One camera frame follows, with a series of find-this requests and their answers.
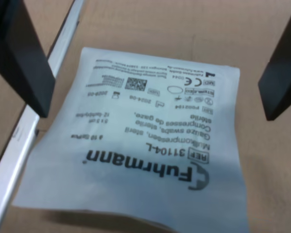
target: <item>white paper packet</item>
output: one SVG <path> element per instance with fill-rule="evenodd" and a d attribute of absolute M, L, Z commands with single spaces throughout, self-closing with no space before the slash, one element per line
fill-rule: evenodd
<path fill-rule="evenodd" d="M 83 48 L 14 205 L 90 210 L 183 233 L 246 233 L 234 129 L 240 71 Z"/>

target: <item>manufacturer symbol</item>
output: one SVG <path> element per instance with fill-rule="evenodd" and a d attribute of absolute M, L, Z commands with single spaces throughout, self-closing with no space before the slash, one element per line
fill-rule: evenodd
<path fill-rule="evenodd" d="M 200 103 L 204 100 L 204 98 L 203 97 L 196 97 L 194 100 L 196 103 Z"/>
<path fill-rule="evenodd" d="M 114 91 L 112 95 L 112 99 L 119 99 L 120 98 L 120 92 Z"/>
<path fill-rule="evenodd" d="M 213 100 L 210 98 L 205 98 L 205 103 L 211 106 L 213 105 Z"/>
<path fill-rule="evenodd" d="M 158 107 L 163 107 L 163 106 L 165 106 L 165 103 L 163 103 L 163 102 L 160 102 L 160 101 L 156 101 L 156 104 L 155 104 L 155 107 L 156 108 L 158 108 Z"/>
<path fill-rule="evenodd" d="M 160 91 L 158 91 L 156 89 L 149 88 L 147 90 L 147 94 L 154 95 L 154 96 L 160 96 Z"/>
<path fill-rule="evenodd" d="M 209 77 L 209 76 L 211 76 L 211 77 L 215 77 L 215 74 L 212 74 L 212 73 L 206 72 L 206 73 L 205 73 L 205 76 L 206 76 L 206 77 Z"/>
<path fill-rule="evenodd" d="M 168 86 L 167 90 L 171 93 L 171 94 L 180 94 L 183 92 L 183 89 L 180 88 L 179 86 Z"/>

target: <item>brown cardboard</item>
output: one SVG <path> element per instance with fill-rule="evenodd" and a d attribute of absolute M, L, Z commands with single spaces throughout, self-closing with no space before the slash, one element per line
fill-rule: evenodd
<path fill-rule="evenodd" d="M 267 122 L 257 87 L 290 15 L 291 0 L 87 1 L 58 76 L 50 117 L 38 126 L 46 131 L 58 113 L 84 46 L 239 67 L 235 126 L 250 230 L 291 233 L 291 107 Z M 142 225 L 123 228 L 120 218 L 108 216 L 89 226 L 90 219 L 79 215 L 62 221 L 45 213 L 52 220 L 42 211 L 11 207 L 2 232 L 142 232 Z"/>

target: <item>qr code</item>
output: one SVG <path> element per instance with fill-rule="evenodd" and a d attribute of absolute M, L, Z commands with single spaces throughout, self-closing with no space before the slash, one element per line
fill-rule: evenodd
<path fill-rule="evenodd" d="M 144 79 L 128 78 L 125 89 L 144 91 L 146 87 L 146 82 L 147 80 Z"/>

